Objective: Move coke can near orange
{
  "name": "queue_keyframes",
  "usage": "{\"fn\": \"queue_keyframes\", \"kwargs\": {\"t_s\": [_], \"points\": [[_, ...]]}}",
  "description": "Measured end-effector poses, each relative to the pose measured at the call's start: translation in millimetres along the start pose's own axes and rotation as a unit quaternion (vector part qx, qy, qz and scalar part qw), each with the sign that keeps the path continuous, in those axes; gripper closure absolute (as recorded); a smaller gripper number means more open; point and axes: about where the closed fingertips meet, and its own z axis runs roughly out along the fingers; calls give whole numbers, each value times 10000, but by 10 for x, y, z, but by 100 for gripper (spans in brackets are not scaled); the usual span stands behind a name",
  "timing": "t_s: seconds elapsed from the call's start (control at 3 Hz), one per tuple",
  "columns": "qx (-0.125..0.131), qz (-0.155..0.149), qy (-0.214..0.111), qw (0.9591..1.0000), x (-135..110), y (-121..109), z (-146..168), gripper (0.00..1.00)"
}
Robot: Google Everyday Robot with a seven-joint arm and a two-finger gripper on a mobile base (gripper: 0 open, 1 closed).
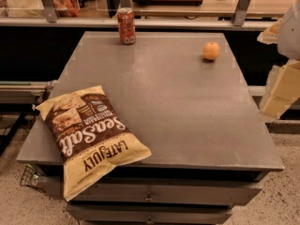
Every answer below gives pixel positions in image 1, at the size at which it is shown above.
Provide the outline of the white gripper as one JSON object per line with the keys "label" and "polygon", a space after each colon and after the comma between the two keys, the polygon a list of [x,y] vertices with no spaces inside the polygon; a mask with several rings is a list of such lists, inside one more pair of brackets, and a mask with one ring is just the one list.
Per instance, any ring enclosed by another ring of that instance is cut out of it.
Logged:
{"label": "white gripper", "polygon": [[272,67],[259,105],[262,120],[278,120],[300,98],[300,0],[282,20],[262,31],[257,40],[266,45],[277,44],[280,54],[295,59],[282,67]]}

